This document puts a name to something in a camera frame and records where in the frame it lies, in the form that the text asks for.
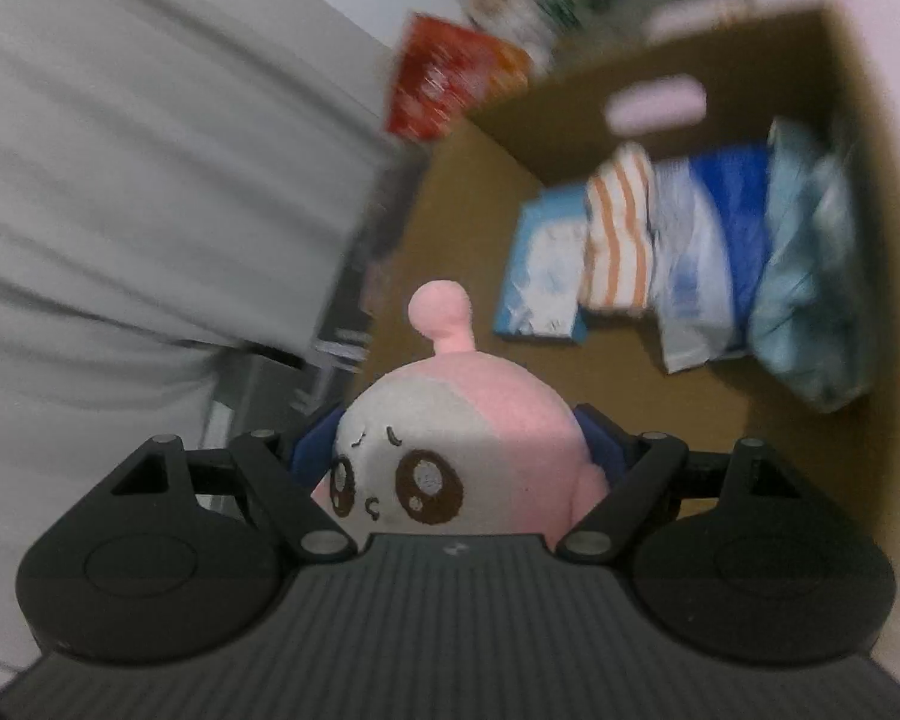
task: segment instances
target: cardboard box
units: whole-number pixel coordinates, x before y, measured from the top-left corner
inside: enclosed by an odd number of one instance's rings
[[[541,185],[586,178],[617,146],[604,120],[614,93],[690,74],[706,118],[639,138],[653,159],[762,140],[789,116],[827,132],[836,109],[855,115],[866,144],[866,211],[882,305],[871,396],[834,415],[807,409],[752,359],[664,373],[653,322],[592,329],[581,346],[496,338],[493,312],[520,204]],[[473,300],[477,348],[525,365],[571,405],[588,402],[627,430],[672,433],[701,450],[741,436],[771,442],[893,554],[900,511],[900,165],[865,67],[839,15],[826,11],[738,23],[617,56],[475,113],[437,149],[394,266],[358,385],[429,354],[406,321],[413,291],[456,279]]]

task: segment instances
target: plush toy antenna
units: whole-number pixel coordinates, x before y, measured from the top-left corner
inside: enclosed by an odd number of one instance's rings
[[[470,298],[456,281],[424,284],[413,293],[407,314],[413,328],[434,343],[434,354],[476,349]]]

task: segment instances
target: folded clothing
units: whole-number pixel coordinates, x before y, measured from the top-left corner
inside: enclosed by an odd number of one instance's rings
[[[653,307],[670,373],[744,350],[770,241],[765,146],[656,165]]]
[[[587,236],[578,301],[588,311],[643,314],[650,305],[653,246],[648,227],[653,166],[624,143],[586,185]]]
[[[845,164],[802,124],[770,131],[773,253],[749,322],[754,355],[807,404],[841,408],[871,385],[871,292]]]

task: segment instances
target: light blue package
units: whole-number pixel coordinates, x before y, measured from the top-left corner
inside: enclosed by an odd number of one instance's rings
[[[577,293],[586,244],[586,184],[544,191],[523,204],[493,332],[581,343]]]
[[[802,124],[770,134],[767,223],[772,238],[751,314],[754,355],[806,403],[841,408],[871,385],[871,293],[861,261],[845,158]]]

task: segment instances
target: screw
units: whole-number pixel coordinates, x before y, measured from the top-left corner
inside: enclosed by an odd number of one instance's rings
[[[340,531],[310,531],[300,539],[300,546],[311,555],[329,557],[346,550],[350,541]]]
[[[600,531],[577,531],[570,533],[564,539],[563,546],[570,550],[574,555],[585,555],[586,557],[596,557],[604,552],[610,552],[613,541],[606,533]]]

